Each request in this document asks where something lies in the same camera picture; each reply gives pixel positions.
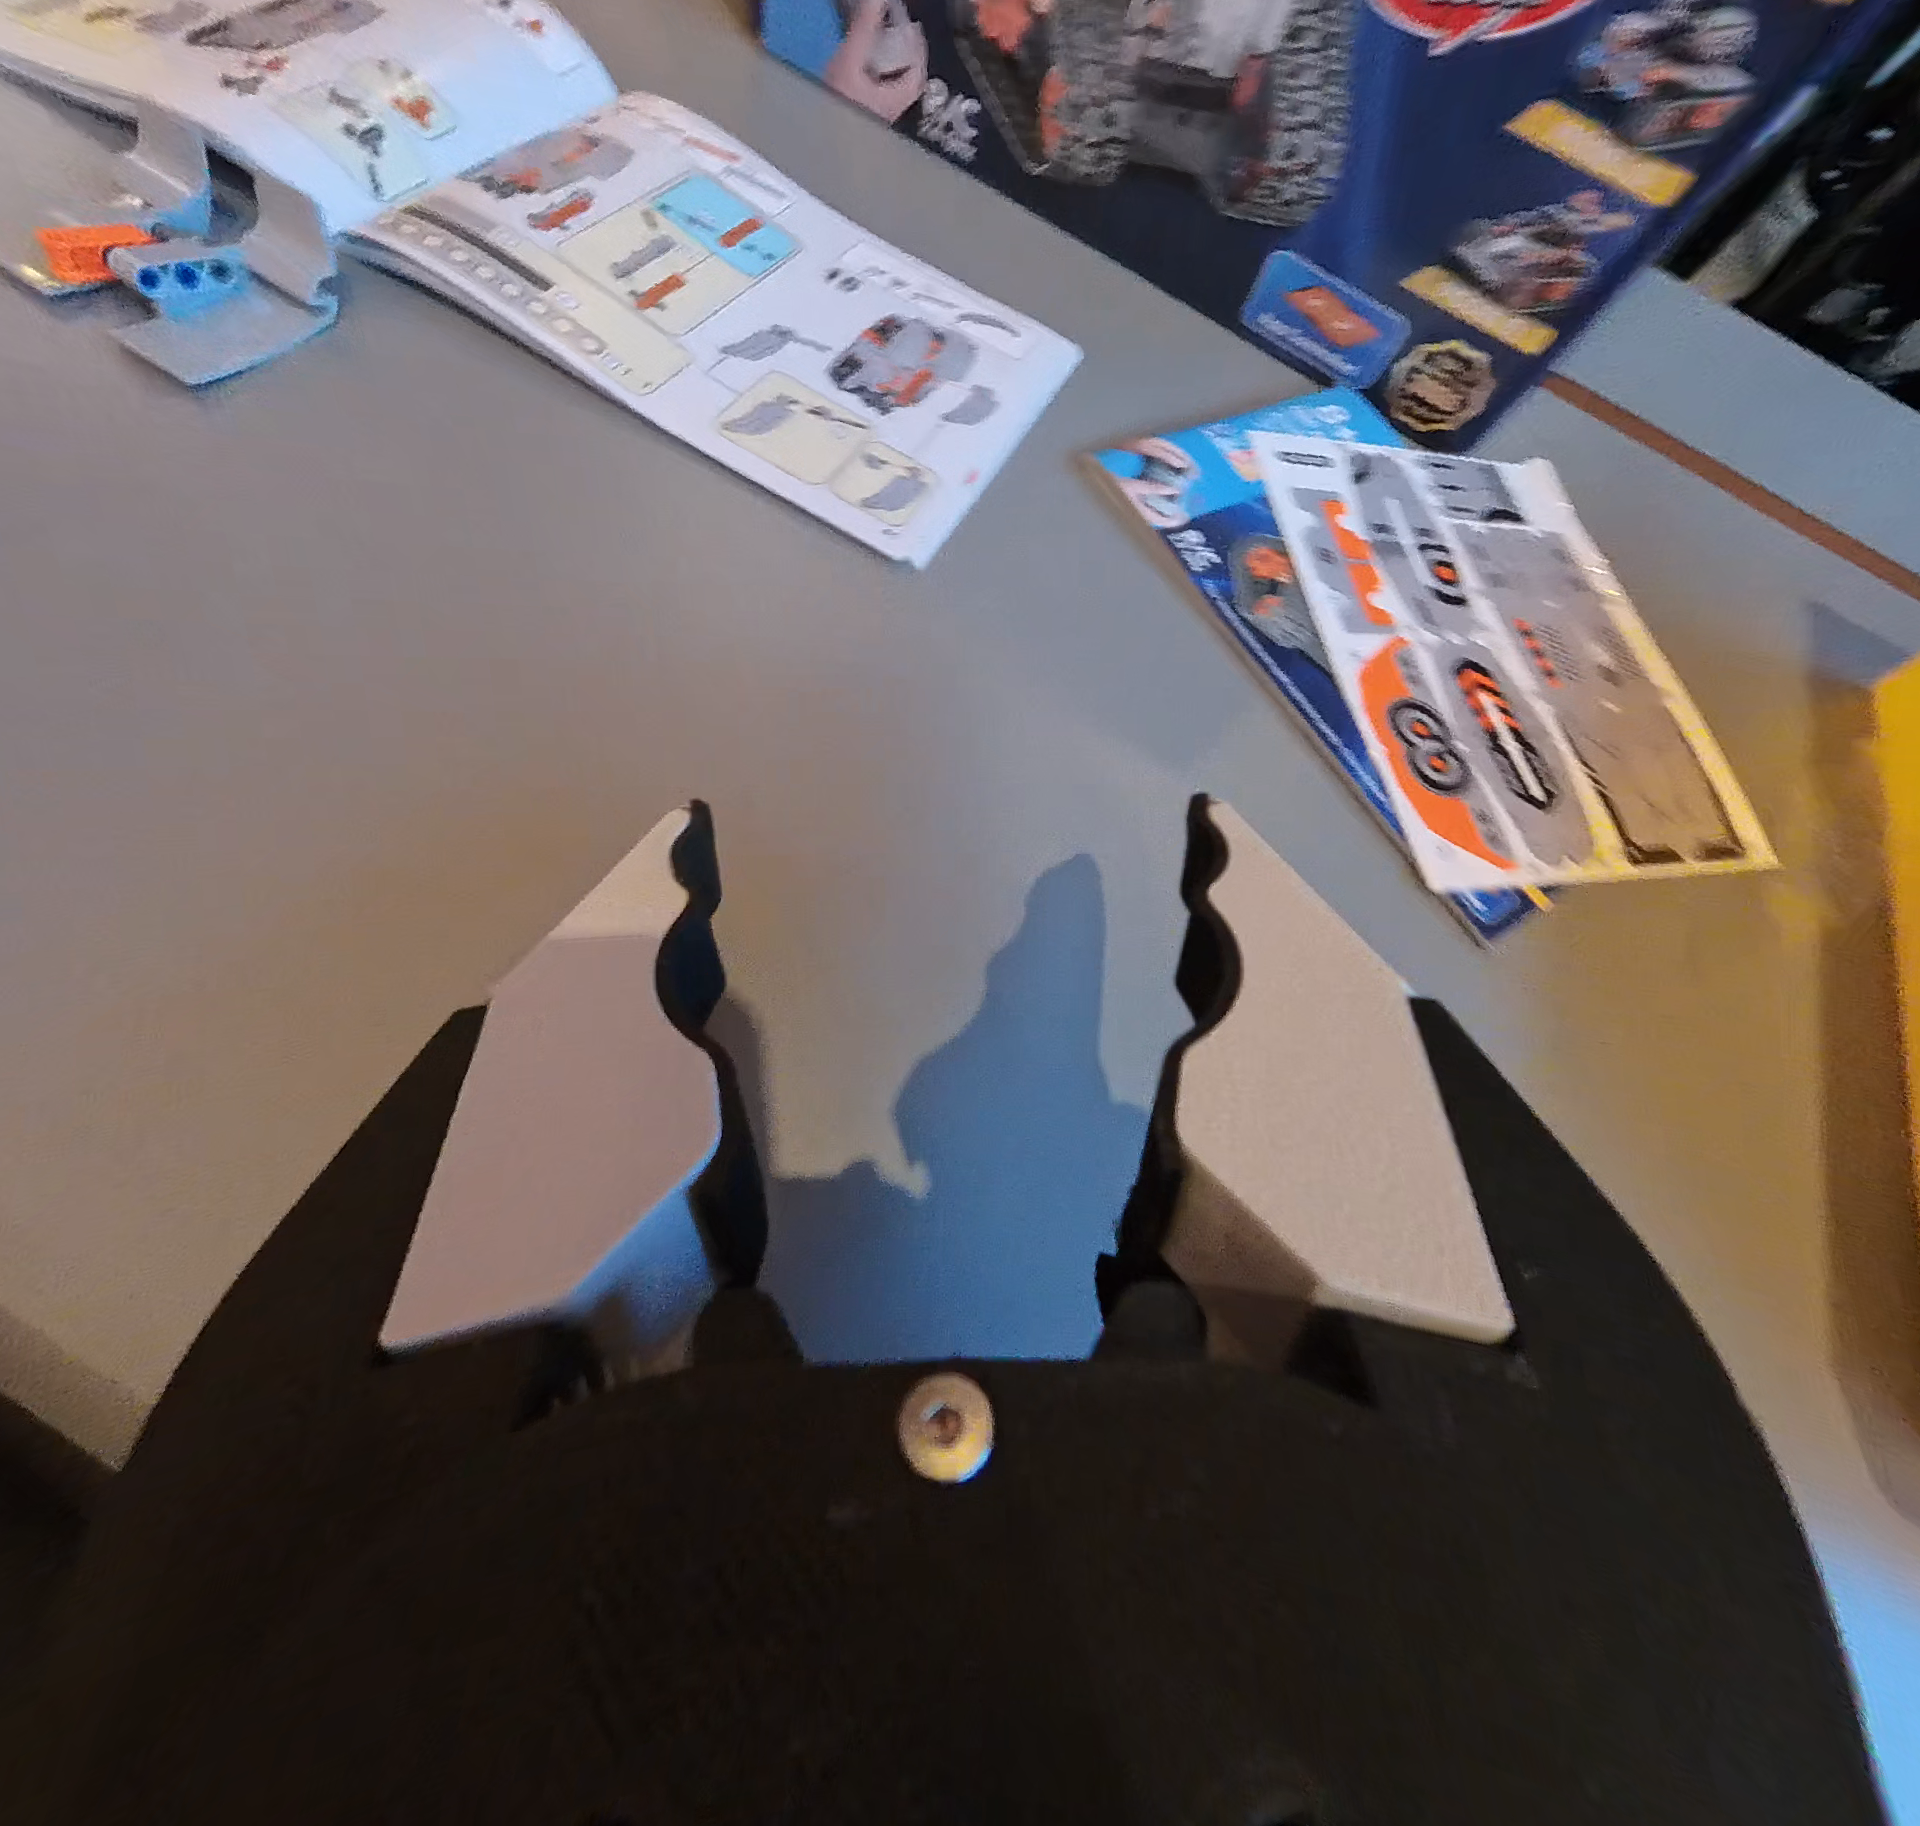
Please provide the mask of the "grey orange brick assembly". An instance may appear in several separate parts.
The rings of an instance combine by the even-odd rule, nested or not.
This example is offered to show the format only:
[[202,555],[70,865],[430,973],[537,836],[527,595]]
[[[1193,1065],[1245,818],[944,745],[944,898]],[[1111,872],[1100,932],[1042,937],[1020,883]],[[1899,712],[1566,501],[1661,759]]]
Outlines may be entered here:
[[5,277],[49,300],[122,295],[124,351],[204,388],[337,326],[339,254],[318,207],[253,174],[253,220],[219,237],[206,138],[148,105],[121,132],[5,80]]

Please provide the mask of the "blue closed booklet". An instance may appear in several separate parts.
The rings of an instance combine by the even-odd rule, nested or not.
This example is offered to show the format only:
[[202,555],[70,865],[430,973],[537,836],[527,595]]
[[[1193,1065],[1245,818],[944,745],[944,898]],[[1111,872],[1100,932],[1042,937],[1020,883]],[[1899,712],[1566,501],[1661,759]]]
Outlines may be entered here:
[[[1230,638],[1293,712],[1320,757],[1344,779],[1397,844],[1405,835],[1365,730],[1342,695],[1276,525],[1261,463],[1258,434],[1401,448],[1402,436],[1361,395],[1333,388],[1286,399],[1202,427],[1145,436],[1088,453],[1099,482],[1182,564],[1185,579]],[[1450,759],[1449,740],[1469,726],[1506,802],[1520,821],[1579,815],[1580,804],[1561,759],[1540,742],[1543,726],[1515,691],[1515,675],[1469,638],[1469,595],[1447,547],[1422,547],[1424,584],[1460,646],[1449,656],[1452,706],[1397,712],[1397,726],[1422,736],[1433,760]]]

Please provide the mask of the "blue toy robot box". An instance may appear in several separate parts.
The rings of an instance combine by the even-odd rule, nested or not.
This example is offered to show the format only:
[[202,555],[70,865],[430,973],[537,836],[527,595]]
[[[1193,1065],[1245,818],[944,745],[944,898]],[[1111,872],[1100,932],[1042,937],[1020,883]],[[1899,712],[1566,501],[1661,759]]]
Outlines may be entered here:
[[1903,0],[757,0],[762,49],[1465,446]]

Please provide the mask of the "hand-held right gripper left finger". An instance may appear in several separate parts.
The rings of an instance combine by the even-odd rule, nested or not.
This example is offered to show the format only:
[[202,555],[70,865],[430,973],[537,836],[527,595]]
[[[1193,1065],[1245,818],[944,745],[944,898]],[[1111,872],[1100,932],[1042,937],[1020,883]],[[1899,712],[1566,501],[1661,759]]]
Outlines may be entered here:
[[493,990],[379,1333],[405,1354],[565,1326],[689,1357],[768,1214],[727,994],[711,808],[669,812]]

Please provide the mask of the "sticker sheet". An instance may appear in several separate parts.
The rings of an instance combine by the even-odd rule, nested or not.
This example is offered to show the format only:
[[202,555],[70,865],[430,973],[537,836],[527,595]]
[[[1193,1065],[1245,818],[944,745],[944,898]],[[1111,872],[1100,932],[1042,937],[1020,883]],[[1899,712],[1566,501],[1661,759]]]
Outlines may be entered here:
[[1442,897],[1778,853],[1546,458],[1255,438],[1333,680]]

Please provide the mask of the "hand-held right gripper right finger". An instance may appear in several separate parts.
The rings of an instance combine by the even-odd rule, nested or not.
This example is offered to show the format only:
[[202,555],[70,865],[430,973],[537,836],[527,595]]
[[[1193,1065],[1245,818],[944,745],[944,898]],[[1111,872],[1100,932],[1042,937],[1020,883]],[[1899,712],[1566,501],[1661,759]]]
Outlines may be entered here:
[[1257,1366],[1324,1320],[1513,1345],[1405,979],[1209,793],[1187,810],[1178,892],[1188,1023],[1096,1262],[1102,1340],[1157,1326]]

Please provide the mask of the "yellow box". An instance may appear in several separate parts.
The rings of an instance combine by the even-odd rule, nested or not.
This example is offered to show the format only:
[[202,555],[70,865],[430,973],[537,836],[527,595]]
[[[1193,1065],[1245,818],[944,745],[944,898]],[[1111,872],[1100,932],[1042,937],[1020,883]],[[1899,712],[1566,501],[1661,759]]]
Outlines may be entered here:
[[1875,686],[1873,711],[1871,760],[1883,802],[1905,1121],[1912,1185],[1918,1187],[1918,656]]

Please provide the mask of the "open instruction booklet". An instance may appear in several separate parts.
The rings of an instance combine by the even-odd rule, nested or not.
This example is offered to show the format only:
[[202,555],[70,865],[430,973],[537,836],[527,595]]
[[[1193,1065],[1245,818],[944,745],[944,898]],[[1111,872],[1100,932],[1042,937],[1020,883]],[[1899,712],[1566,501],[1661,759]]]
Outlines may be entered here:
[[868,551],[927,567],[1083,352],[874,239],[704,117],[618,92],[545,0],[5,0],[5,80],[253,176]]

